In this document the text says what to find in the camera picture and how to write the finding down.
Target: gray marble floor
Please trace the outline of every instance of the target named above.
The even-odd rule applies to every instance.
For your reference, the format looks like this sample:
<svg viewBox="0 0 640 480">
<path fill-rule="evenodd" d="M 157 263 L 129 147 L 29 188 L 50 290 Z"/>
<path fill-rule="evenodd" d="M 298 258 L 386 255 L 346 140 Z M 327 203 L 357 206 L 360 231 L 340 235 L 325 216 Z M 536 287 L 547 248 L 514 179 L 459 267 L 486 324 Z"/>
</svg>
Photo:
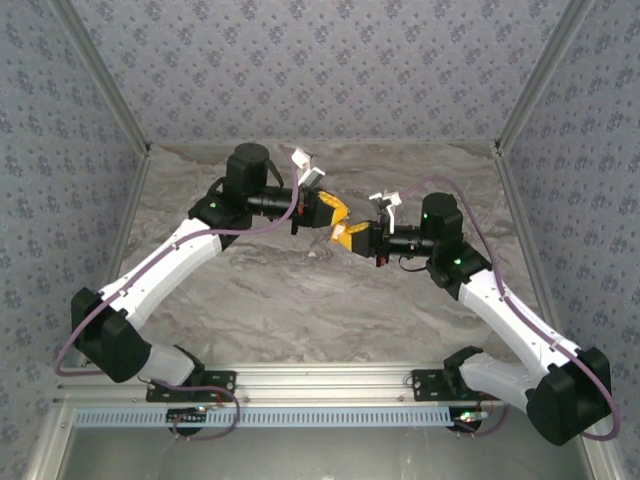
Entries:
<svg viewBox="0 0 640 480">
<path fill-rule="evenodd" d="M 288 180 L 286 159 L 265 144 Z M 468 194 L 498 252 L 510 287 L 530 305 L 535 297 L 491 151 L 485 145 L 429 143 L 302 145 L 327 171 L 323 187 L 352 209 L 353 222 L 374 218 L 367 196 L 404 190 L 425 175 L 453 178 Z M 233 146 L 154 147 L 122 271 L 146 257 L 224 174 Z M 422 197 L 399 209 L 416 224 Z M 266 222 L 258 219 L 254 226 Z M 466 225 L 470 241 L 481 247 Z M 143 327 L 143 334 L 179 344 L 205 363 L 285 361 L 440 361 L 467 345 L 513 358 L 495 333 L 431 283 L 392 263 L 375 268 L 328 241 L 330 229 L 288 225 L 239 238 L 187 278 Z M 410 265 L 422 266 L 413 261 Z"/>
</svg>

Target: wall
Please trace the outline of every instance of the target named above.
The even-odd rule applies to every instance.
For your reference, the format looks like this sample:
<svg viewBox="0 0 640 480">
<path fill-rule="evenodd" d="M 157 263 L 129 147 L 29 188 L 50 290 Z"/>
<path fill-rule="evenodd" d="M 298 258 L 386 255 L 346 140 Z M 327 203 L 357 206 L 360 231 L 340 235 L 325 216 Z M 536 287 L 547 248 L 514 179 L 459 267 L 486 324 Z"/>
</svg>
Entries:
<svg viewBox="0 0 640 480">
<path fill-rule="evenodd" d="M 19 479 L 138 158 L 45 0 L 0 5 L 0 479 Z"/>
<path fill-rule="evenodd" d="M 640 6 L 596 5 L 508 158 L 568 335 L 611 360 L 640 478 Z"/>
<path fill-rule="evenodd" d="M 494 138 L 565 0 L 87 0 L 152 142 Z"/>
</svg>

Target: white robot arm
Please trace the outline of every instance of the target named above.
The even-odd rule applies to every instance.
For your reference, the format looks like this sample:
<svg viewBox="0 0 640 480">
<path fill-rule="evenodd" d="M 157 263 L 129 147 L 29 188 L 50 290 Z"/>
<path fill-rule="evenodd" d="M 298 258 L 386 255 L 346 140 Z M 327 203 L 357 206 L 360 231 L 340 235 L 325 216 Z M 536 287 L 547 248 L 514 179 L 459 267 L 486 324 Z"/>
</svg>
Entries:
<svg viewBox="0 0 640 480">
<path fill-rule="evenodd" d="M 418 270 L 428 270 L 438 287 L 487 322 L 522 361 L 522 365 L 510 365 L 477 347 L 466 347 L 447 358 L 441 372 L 412 372 L 415 400 L 440 399 L 442 393 L 448 399 L 464 400 L 484 392 L 526 412 L 536 429 L 557 445 L 611 412 L 592 379 L 562 351 L 576 356 L 610 392 L 607 358 L 596 348 L 582 351 L 505 285 L 501 292 L 491 263 L 464 241 L 462 212 L 452 195 L 426 196 L 419 226 L 394 224 L 397 194 L 370 198 L 375 201 L 380 220 L 352 226 L 338 224 L 332 241 L 358 255 L 375 257 L 379 267 L 388 264 L 391 255 L 427 257 L 425 267 Z"/>
<path fill-rule="evenodd" d="M 317 188 L 324 172 L 304 151 L 292 149 L 289 153 L 298 170 L 298 200 L 289 217 L 291 233 L 299 226 L 318 228 L 343 220 L 347 207 Z M 279 187 L 266 185 L 269 170 L 279 180 Z M 195 357 L 179 347 L 147 341 L 139 330 L 178 284 L 237 238 L 226 232 L 249 229 L 254 215 L 281 218 L 291 211 L 292 193 L 283 187 L 265 147 L 236 147 L 227 162 L 226 176 L 196 202 L 188 218 L 162 245 L 99 292 L 84 288 L 73 297 L 74 330 L 110 299 L 78 336 L 76 347 L 115 382 L 140 376 L 174 386 L 197 383 L 194 377 L 203 367 Z"/>
</svg>

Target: purple cable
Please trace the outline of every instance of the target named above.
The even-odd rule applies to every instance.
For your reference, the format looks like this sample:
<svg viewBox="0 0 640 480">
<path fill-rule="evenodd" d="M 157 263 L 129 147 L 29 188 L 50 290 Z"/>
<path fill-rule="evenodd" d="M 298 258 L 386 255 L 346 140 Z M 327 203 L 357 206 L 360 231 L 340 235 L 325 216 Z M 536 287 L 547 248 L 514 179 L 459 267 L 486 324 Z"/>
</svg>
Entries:
<svg viewBox="0 0 640 480">
<path fill-rule="evenodd" d="M 517 307 L 517 305 L 515 303 L 513 303 L 508 296 L 505 296 L 504 283 L 502 282 L 502 274 L 500 273 L 500 268 L 498 267 L 498 259 L 494 255 L 493 249 L 491 248 L 491 245 L 489 245 L 489 242 L 487 241 L 486 237 L 484 236 L 484 233 L 482 233 L 482 229 L 480 228 L 480 224 L 478 223 L 478 220 L 476 219 L 476 216 L 474 215 L 473 211 L 471 210 L 471 205 L 469 204 L 469 201 L 465 197 L 465 195 L 462 192 L 462 190 L 460 190 L 460 188 L 454 183 L 453 180 L 451 180 L 448 177 L 442 176 L 442 175 L 435 175 L 435 176 L 425 177 L 422 180 L 420 180 L 419 182 L 417 182 L 416 184 L 414 184 L 406 192 L 401 193 L 400 194 L 400 198 L 404 201 L 407 197 L 409 197 L 411 194 L 413 194 L 416 190 L 418 190 L 419 188 L 421 188 L 422 186 L 424 186 L 425 184 L 427 184 L 429 182 L 445 182 L 445 183 L 449 184 L 449 186 L 451 186 L 451 188 L 453 188 L 453 190 L 458 194 L 458 196 L 460 197 L 460 200 L 462 201 L 462 204 L 464 205 L 465 210 L 467 211 L 467 214 L 469 215 L 469 219 L 471 220 L 471 223 L 473 224 L 473 228 L 476 230 L 476 232 L 478 232 L 478 236 L 480 237 L 480 240 L 482 241 L 482 244 L 484 245 L 484 248 L 487 250 L 487 254 L 489 255 L 489 259 L 491 260 L 491 264 L 492 264 L 492 268 L 493 268 L 493 274 L 494 274 L 494 276 L 496 278 L 496 283 L 498 285 L 498 291 L 500 292 L 500 295 L 502 296 L 503 300 L 505 301 L 505 303 L 507 305 L 509 305 L 509 308 L 511 309 L 511 311 L 527 327 L 529 327 L 531 330 L 533 330 L 533 332 L 536 335 L 538 335 L 545 342 L 547 342 L 549 344 L 549 346 L 552 346 L 553 343 L 554 343 L 554 339 L 552 337 L 550 337 L 549 335 L 547 335 L 547 333 L 544 330 L 540 329 L 535 323 L 533 323 L 531 320 L 529 320 L 529 318 L 527 318 L 527 316 L 520 311 L 520 309 Z M 606 434 L 606 435 L 593 435 L 591 433 L 583 432 L 582 436 L 585 437 L 585 438 L 588 438 L 590 440 L 597 440 L 597 441 L 600 441 L 600 442 L 604 442 L 604 441 L 612 440 L 612 439 L 616 438 L 618 436 L 618 433 L 620 432 L 620 424 L 621 424 L 620 412 L 618 411 L 618 409 L 616 407 L 616 403 L 613 400 L 613 397 L 611 396 L 611 394 L 609 393 L 609 390 L 607 390 L 607 387 L 605 387 L 604 383 L 602 383 L 602 381 L 591 370 L 589 370 L 589 368 L 576 355 L 574 355 L 572 352 L 570 352 L 569 350 L 564 348 L 562 345 L 555 345 L 553 348 L 555 348 L 560 353 L 562 353 L 565 357 L 567 357 L 569 360 L 571 360 L 589 378 L 589 380 L 591 380 L 594 383 L 594 385 L 598 388 L 598 390 L 600 391 L 602 396 L 607 401 L 607 404 L 609 405 L 609 408 L 611 409 L 611 414 L 613 415 L 613 428 L 611 429 L 611 431 L 608 434 Z"/>
<path fill-rule="evenodd" d="M 238 236 L 239 235 L 258 235 L 258 234 L 267 233 L 267 232 L 270 232 L 272 230 L 275 230 L 280 225 L 282 225 L 284 222 L 286 222 L 287 219 L 291 216 L 291 214 L 293 213 L 293 211 L 295 210 L 295 208 L 297 207 L 297 204 L 298 204 L 298 173 L 297 173 L 297 168 L 298 167 L 297 167 L 297 165 L 294 163 L 294 161 L 292 159 L 292 154 L 293 154 L 293 152 L 295 150 L 290 148 L 290 147 L 285 147 L 284 145 L 280 145 L 280 148 L 285 153 L 285 155 L 287 155 L 289 157 L 289 164 L 291 166 L 291 179 L 292 179 L 292 183 L 293 183 L 293 188 L 291 189 L 291 192 L 292 192 L 292 194 L 291 194 L 291 204 L 289 205 L 289 208 L 287 208 L 287 210 L 285 211 L 285 213 L 284 213 L 284 215 L 282 217 L 280 217 L 278 220 L 273 222 L 271 225 L 268 225 L 268 226 L 263 227 L 263 228 L 258 228 L 256 230 L 210 229 L 210 230 L 201 230 L 199 232 L 193 232 L 193 233 L 190 233 L 189 235 L 185 235 L 184 237 L 182 237 L 179 240 L 177 240 L 175 242 L 175 246 L 179 247 L 180 245 L 184 244 L 185 242 L 188 242 L 189 240 L 192 240 L 192 239 L 197 238 L 197 237 L 201 237 L 203 235 L 238 235 Z M 169 247 L 165 248 L 164 250 L 162 250 L 160 253 L 158 253 L 155 257 L 153 257 L 151 260 L 149 260 L 149 262 L 144 267 L 142 267 L 140 270 L 138 270 L 135 273 L 135 275 L 132 275 L 131 278 L 122 286 L 120 291 L 127 291 L 129 288 L 131 288 L 131 286 L 134 283 L 136 283 L 140 279 L 140 277 L 142 277 L 145 273 L 147 273 L 149 270 L 151 270 L 155 265 L 158 264 L 158 262 L 160 262 L 164 257 L 169 255 L 169 253 L 171 253 L 173 251 L 174 251 L 174 247 L 173 246 L 169 246 Z M 60 376 L 60 377 L 81 377 L 81 376 L 85 376 L 85 375 L 100 375 L 102 373 L 99 370 L 65 372 L 65 371 L 62 370 L 62 362 L 64 361 L 64 358 L 67 356 L 67 353 L 69 353 L 69 350 L 73 346 L 73 343 L 77 340 L 77 338 L 84 331 L 84 329 L 87 328 L 87 325 L 89 325 L 100 314 L 100 312 L 102 312 L 105 308 L 107 308 L 119 296 L 120 296 L 120 293 L 116 292 L 113 295 L 111 295 L 110 297 L 108 297 L 105 300 L 103 300 L 103 302 L 100 305 L 98 305 L 94 310 L 92 310 L 91 313 L 89 315 L 87 315 L 86 318 L 82 322 L 80 322 L 80 325 L 78 325 L 78 327 L 73 331 L 71 336 L 67 339 L 65 344 L 62 346 L 62 349 L 60 350 L 60 353 L 58 354 L 58 358 L 56 359 L 55 366 L 53 367 L 53 370 L 56 372 L 56 374 L 58 376 Z"/>
<path fill-rule="evenodd" d="M 187 442 L 203 442 L 203 441 L 206 441 L 206 440 L 215 440 L 217 438 L 222 438 L 222 437 L 224 437 L 226 435 L 229 435 L 238 426 L 238 422 L 240 421 L 240 402 L 238 401 L 238 398 L 232 392 L 227 390 L 226 388 L 216 387 L 214 385 L 207 385 L 207 386 L 203 386 L 203 387 L 176 387 L 174 385 L 168 384 L 167 382 L 161 382 L 161 381 L 158 381 L 158 380 L 155 380 L 155 383 L 157 383 L 158 385 L 162 385 L 165 388 L 170 388 L 171 390 L 178 390 L 180 392 L 212 391 L 212 392 L 221 393 L 221 394 L 226 395 L 227 397 L 229 397 L 233 401 L 233 403 L 235 403 L 235 405 L 236 405 L 236 414 L 233 416 L 233 421 L 231 422 L 231 424 L 228 427 L 226 427 L 224 430 L 222 430 L 221 432 L 214 433 L 212 435 L 202 435 L 202 436 L 199 436 L 199 437 L 185 437 L 184 435 L 180 435 L 178 433 L 178 431 L 176 430 L 176 428 L 177 428 L 178 423 L 180 423 L 180 420 L 182 420 L 182 417 L 184 415 L 187 415 L 187 414 L 179 415 L 173 421 L 173 428 L 172 428 L 173 434 L 177 438 L 182 438 L 183 440 L 186 440 Z"/>
</svg>

